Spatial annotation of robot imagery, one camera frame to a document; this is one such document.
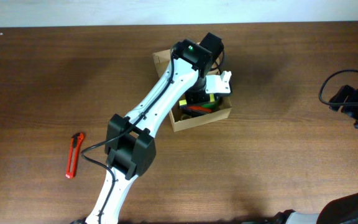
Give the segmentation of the orange utility knife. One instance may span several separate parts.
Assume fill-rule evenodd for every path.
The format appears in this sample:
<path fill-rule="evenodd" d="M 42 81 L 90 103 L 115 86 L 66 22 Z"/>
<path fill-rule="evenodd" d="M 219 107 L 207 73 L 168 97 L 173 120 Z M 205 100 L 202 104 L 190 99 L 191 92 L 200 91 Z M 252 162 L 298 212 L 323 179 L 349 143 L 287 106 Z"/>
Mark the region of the orange utility knife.
<path fill-rule="evenodd" d="M 84 133 L 76 133 L 71 137 L 70 150 L 68 155 L 68 162 L 65 176 L 68 179 L 73 179 L 76 175 L 80 147 L 85 139 Z"/>

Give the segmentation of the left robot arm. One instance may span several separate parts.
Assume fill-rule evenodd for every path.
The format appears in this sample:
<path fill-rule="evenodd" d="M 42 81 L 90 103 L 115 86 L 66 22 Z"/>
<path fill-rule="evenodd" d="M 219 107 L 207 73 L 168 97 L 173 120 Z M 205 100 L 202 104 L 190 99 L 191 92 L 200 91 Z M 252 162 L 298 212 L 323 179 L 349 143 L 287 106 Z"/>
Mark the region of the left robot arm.
<path fill-rule="evenodd" d="M 117 223 L 119 212 L 134 181 L 156 156 L 155 135 L 169 111 L 182 96 L 183 108 L 214 110 L 231 84 L 222 80 L 222 39 L 207 33 L 200 43 L 185 39 L 168 51 L 168 65 L 147 96 L 124 117 L 115 114 L 108 123 L 106 139 L 80 152 L 81 157 L 106 170 L 93 211 L 81 223 Z"/>

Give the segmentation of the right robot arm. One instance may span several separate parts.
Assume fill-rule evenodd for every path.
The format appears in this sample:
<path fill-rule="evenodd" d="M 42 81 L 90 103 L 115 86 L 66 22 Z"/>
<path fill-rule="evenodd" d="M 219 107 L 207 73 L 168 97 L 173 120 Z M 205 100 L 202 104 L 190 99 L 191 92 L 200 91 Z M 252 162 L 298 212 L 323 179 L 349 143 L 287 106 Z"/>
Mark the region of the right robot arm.
<path fill-rule="evenodd" d="M 358 103 L 358 89 L 344 85 L 329 102 L 331 104 Z M 285 210 L 277 213 L 270 222 L 279 224 L 358 223 L 358 193 L 329 202 L 319 213 L 307 214 Z"/>

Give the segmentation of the cardboard box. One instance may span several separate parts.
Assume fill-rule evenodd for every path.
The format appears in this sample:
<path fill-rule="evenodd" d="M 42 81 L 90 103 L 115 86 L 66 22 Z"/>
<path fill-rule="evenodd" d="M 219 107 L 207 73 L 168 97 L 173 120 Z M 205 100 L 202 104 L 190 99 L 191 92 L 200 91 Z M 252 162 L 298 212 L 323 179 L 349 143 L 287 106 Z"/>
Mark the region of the cardboard box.
<path fill-rule="evenodd" d="M 155 68 L 160 78 L 163 75 L 163 72 L 168 67 L 169 63 L 169 50 L 163 50 L 159 52 L 155 52 L 152 54 Z M 172 109 L 168 112 L 168 117 L 170 118 L 170 122 L 172 124 L 172 128 L 174 132 L 181 131 L 184 129 L 194 128 L 196 126 L 201 126 L 207 123 L 212 123 L 215 121 L 219 121 L 222 119 L 228 118 L 231 112 L 231 102 L 228 96 L 221 97 L 221 104 L 219 105 L 219 110 L 215 111 L 211 114 L 206 114 L 198 117 L 191 117 L 191 119 L 187 119 L 181 121 L 180 118 L 183 114 L 181 108 L 178 105 L 180 100 L 184 100 L 185 96 L 182 95 L 178 101 L 174 104 Z"/>

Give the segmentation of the yellow clear tape roll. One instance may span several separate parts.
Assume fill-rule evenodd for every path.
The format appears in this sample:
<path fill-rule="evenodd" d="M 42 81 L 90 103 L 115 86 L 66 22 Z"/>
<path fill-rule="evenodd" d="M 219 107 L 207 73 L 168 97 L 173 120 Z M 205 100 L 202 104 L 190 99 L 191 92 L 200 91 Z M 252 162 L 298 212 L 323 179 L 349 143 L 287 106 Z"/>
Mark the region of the yellow clear tape roll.
<path fill-rule="evenodd" d="M 181 120 L 181 121 L 184 121 L 184 120 L 187 120 L 187 119 L 191 119 L 191 116 L 188 115 L 188 114 L 182 114 L 180 120 Z"/>

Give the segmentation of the yellow highlighter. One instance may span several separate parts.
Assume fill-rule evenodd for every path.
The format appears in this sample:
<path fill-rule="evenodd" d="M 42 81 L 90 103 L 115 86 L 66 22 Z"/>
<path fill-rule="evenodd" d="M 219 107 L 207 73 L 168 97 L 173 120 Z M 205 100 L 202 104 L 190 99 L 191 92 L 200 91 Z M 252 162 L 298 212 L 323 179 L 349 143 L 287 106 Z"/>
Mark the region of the yellow highlighter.
<path fill-rule="evenodd" d="M 216 97 L 213 94 L 202 96 L 201 98 L 190 98 L 187 96 L 184 100 L 180 100 L 178 105 L 180 108 L 186 106 L 202 106 L 209 102 L 213 102 Z"/>

